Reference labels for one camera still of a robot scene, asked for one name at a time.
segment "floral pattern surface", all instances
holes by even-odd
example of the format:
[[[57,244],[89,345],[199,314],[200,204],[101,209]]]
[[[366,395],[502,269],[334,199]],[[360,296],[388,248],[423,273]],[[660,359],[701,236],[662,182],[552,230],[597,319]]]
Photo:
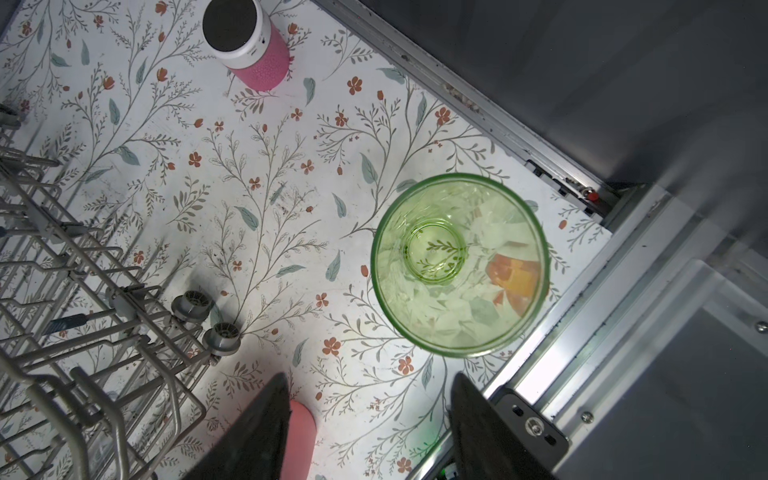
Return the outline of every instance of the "floral pattern surface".
[[[198,383],[208,415],[161,478],[184,474],[276,372],[318,425],[310,478],[404,478],[449,426],[453,376],[487,383],[522,338],[463,360],[403,339],[369,272],[386,208],[445,172],[508,185],[548,239],[542,314],[610,234],[311,2],[264,6],[291,66],[256,92],[209,55],[194,0],[25,0],[0,43],[0,96],[25,116],[13,141],[64,161],[50,176],[71,211],[162,281],[167,305],[205,290],[210,321],[243,331]]]

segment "dish rack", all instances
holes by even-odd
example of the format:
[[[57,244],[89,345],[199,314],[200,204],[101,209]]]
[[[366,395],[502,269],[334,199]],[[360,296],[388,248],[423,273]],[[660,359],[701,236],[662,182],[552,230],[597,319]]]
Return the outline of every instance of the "dish rack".
[[[0,477],[157,478],[206,415],[191,390],[215,349],[67,212],[57,166],[0,147]]]

